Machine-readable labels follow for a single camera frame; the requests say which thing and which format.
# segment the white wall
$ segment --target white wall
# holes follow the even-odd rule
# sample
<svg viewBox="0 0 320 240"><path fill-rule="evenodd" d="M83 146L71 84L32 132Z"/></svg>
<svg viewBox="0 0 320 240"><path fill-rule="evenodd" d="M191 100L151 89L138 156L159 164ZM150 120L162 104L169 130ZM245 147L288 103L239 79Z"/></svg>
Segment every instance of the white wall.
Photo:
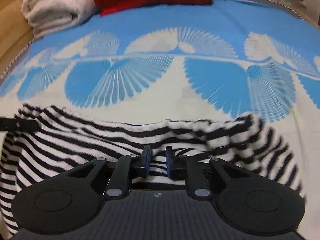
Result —
<svg viewBox="0 0 320 240"><path fill-rule="evenodd" d="M303 0L307 6L307 14L318 23L320 14L320 0Z"/></svg>

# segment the striped cloth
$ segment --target striped cloth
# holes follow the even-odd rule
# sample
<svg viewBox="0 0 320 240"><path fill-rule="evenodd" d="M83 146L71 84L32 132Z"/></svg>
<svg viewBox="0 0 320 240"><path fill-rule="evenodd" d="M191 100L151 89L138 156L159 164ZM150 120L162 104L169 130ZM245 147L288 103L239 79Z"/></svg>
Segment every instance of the striped cloth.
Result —
<svg viewBox="0 0 320 240"><path fill-rule="evenodd" d="M217 156L305 196L289 145L253 114L227 122L164 120L132 125L96 120L56 106L24 105L15 117L35 119L40 129L35 133L9 132L4 140L0 206L12 234L19 230L11 213L17 192L97 157L115 162L123 155L140 154L145 144L153 149L150 176L133 183L184 186L184 181L167 177L165 148L170 145L176 155L197 155L202 162Z"/></svg>

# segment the white fan pattern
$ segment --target white fan pattern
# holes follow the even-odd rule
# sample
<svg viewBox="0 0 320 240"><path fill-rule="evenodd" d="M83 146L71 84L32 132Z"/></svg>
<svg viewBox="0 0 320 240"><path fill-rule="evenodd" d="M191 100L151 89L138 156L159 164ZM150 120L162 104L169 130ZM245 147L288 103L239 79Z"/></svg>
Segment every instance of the white fan pattern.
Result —
<svg viewBox="0 0 320 240"><path fill-rule="evenodd" d="M25 57L14 71L5 79L0 87L0 97L10 92L23 80L18 92L18 100L33 98L37 93L44 91L68 67L68 62L57 63L52 61L54 48L42 50L28 60Z"/></svg>
<svg viewBox="0 0 320 240"><path fill-rule="evenodd" d="M112 33L92 32L65 46L54 59L80 57L101 57L115 55L119 47L118 39Z"/></svg>
<svg viewBox="0 0 320 240"><path fill-rule="evenodd" d="M78 107L101 107L133 97L156 82L170 66L170 56L135 56L78 62L65 83L67 98Z"/></svg>
<svg viewBox="0 0 320 240"><path fill-rule="evenodd" d="M298 52L267 35L250 33L244 43L244 52L249 60L262 61L272 57L281 64L287 63L295 70L311 75L318 74Z"/></svg>
<svg viewBox="0 0 320 240"><path fill-rule="evenodd" d="M252 65L247 73L253 112L270 122L288 115L295 102L290 73L276 62L264 66Z"/></svg>
<svg viewBox="0 0 320 240"><path fill-rule="evenodd" d="M169 52L179 48L187 54L237 58L234 49L220 37L196 28L175 27L148 33L131 42L125 54L135 52Z"/></svg>

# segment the black hinge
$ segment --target black hinge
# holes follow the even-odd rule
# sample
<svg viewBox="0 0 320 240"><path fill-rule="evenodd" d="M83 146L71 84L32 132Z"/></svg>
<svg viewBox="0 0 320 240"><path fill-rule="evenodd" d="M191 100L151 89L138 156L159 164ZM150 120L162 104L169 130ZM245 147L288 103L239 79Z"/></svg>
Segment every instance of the black hinge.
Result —
<svg viewBox="0 0 320 240"><path fill-rule="evenodd" d="M36 120L25 120L0 117L0 131L9 132L35 132L39 128Z"/></svg>

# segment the black plastic base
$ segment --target black plastic base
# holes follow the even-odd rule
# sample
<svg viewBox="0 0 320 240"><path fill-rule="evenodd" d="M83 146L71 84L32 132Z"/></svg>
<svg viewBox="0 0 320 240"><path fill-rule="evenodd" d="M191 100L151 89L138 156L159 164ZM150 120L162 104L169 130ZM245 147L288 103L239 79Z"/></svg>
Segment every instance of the black plastic base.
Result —
<svg viewBox="0 0 320 240"><path fill-rule="evenodd" d="M292 231L254 236L224 222L207 201L191 199L185 190L132 190L122 200L105 203L84 227L55 236L22 229L13 240L302 240Z"/></svg>

